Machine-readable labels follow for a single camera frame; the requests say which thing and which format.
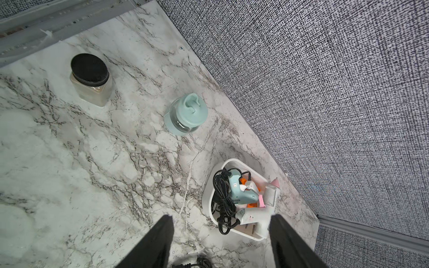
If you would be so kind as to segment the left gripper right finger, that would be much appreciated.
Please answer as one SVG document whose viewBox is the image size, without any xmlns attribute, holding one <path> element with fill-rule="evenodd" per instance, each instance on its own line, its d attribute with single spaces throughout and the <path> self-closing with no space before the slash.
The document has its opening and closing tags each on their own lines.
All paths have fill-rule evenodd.
<svg viewBox="0 0 429 268">
<path fill-rule="evenodd" d="M 328 268 L 280 214 L 271 217 L 269 235 L 276 268 Z"/>
</svg>

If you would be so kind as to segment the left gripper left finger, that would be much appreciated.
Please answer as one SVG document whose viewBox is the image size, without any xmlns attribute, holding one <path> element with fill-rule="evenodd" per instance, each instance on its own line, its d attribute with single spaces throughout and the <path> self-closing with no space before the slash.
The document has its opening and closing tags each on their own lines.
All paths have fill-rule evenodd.
<svg viewBox="0 0 429 268">
<path fill-rule="evenodd" d="M 163 215 L 116 268 L 166 268 L 173 236 L 173 217 Z"/>
</svg>

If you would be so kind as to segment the white pink glue gun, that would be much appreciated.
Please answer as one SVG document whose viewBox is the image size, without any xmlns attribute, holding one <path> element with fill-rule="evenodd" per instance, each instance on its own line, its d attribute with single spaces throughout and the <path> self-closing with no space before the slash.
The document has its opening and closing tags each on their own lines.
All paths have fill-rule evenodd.
<svg viewBox="0 0 429 268">
<path fill-rule="evenodd" d="M 279 180 L 270 182 L 263 194 L 264 207 L 241 208 L 236 213 L 236 219 L 240 224 L 256 224 L 255 233 L 266 239 L 269 235 L 271 216 L 275 214 L 275 208 L 280 194 Z"/>
</svg>

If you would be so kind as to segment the mint green glue gun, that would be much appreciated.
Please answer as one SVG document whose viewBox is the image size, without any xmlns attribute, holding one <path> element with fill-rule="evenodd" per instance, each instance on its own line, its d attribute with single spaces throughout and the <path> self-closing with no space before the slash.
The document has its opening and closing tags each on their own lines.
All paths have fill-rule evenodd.
<svg viewBox="0 0 429 268">
<path fill-rule="evenodd" d="M 238 211 L 238 202 L 240 200 L 240 179 L 251 180 L 249 171 L 242 172 L 240 169 L 223 168 L 215 172 L 212 183 L 214 195 L 212 199 L 212 212 L 218 212 L 218 229 L 221 234 L 227 235 L 230 231 L 240 224 L 236 219 Z"/>
</svg>

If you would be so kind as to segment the white small glue gun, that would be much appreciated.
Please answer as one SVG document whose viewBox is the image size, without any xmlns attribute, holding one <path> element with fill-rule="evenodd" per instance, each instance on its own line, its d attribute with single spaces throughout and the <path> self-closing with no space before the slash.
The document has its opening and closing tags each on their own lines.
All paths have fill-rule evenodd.
<svg viewBox="0 0 429 268">
<path fill-rule="evenodd" d="M 244 191 L 253 191 L 256 195 L 260 194 L 259 188 L 251 180 L 246 180 L 244 183 L 240 184 L 240 189 L 241 189 L 242 192 L 244 192 Z"/>
</svg>

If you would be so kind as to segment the orange hot glue gun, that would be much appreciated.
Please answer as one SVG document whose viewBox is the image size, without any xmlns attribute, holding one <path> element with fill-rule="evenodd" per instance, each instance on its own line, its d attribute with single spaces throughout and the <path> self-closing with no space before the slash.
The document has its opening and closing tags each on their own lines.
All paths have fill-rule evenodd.
<svg viewBox="0 0 429 268">
<path fill-rule="evenodd" d="M 260 199 L 260 188 L 252 180 L 241 178 L 240 183 L 242 192 L 240 193 L 238 204 L 246 205 L 248 208 L 257 208 Z"/>
</svg>

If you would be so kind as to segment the yellow hot glue gun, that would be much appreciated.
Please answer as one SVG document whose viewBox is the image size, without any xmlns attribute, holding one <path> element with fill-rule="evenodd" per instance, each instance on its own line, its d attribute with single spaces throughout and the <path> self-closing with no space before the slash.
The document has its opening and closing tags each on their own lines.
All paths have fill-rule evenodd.
<svg viewBox="0 0 429 268">
<path fill-rule="evenodd" d="M 172 268 L 213 268 L 213 264 L 206 256 L 198 256 L 194 264 L 177 264 Z"/>
</svg>

